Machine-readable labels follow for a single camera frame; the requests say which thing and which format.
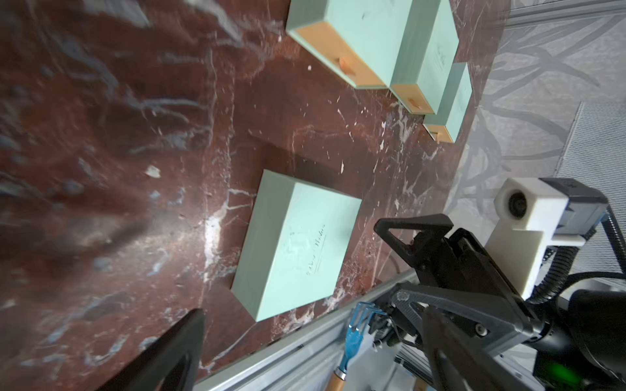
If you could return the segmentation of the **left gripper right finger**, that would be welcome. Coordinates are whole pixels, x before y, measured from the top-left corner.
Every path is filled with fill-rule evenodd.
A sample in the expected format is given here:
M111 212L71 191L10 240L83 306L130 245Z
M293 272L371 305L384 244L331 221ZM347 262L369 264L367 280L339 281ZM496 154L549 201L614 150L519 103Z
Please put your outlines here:
M422 315L423 351L436 390L527 390L434 306Z

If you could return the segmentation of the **blue hand rake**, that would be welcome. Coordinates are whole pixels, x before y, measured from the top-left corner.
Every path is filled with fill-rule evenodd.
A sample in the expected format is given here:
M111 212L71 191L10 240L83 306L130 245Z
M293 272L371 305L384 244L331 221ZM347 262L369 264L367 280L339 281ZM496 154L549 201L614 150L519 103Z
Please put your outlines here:
M342 391L347 379L347 369L352 358L359 353L365 338L365 329L375 314L386 316L386 313L372 302L359 302L352 312L348 323L344 354L334 374L329 379L325 391Z

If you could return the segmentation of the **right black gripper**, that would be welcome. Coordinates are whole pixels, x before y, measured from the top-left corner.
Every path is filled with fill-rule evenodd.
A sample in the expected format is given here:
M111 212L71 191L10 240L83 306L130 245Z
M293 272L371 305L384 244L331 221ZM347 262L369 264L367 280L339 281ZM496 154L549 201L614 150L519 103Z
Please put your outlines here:
M533 376L547 390L625 389L625 293L577 290L535 306L540 319L504 283L465 292L399 283L390 303L401 327L425 338L425 308L433 306L489 355L525 343L536 350Z

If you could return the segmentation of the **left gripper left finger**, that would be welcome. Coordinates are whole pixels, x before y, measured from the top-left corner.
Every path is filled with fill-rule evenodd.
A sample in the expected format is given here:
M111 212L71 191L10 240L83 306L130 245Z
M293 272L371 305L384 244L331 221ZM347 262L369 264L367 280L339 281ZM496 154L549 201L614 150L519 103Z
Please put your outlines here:
M197 380L205 335L201 309L189 311L101 390L191 390Z

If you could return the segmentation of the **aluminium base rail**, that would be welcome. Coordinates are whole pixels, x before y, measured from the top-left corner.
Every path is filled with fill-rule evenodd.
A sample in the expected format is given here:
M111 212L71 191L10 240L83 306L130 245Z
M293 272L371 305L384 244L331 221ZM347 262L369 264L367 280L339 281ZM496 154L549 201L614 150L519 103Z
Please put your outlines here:
M217 374L195 390L324 390L344 352L345 331L358 303L350 302L316 319ZM350 362L346 390L411 390L415 378L395 358L399 347L373 348L366 337Z

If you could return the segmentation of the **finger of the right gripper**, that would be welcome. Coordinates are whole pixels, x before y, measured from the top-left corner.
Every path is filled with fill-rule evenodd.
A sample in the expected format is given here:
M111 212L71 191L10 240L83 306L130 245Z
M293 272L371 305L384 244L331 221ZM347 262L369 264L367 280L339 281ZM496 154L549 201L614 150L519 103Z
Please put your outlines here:
M412 268L421 285L518 301L487 250L445 214L381 218L375 233Z

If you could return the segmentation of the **mint drawer jewelry box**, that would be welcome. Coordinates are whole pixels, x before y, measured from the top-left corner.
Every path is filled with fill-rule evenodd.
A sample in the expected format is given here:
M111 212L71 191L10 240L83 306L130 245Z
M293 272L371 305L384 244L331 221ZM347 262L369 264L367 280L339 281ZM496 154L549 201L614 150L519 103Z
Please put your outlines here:
M438 112L458 45L450 1L412 2L390 84L411 114Z

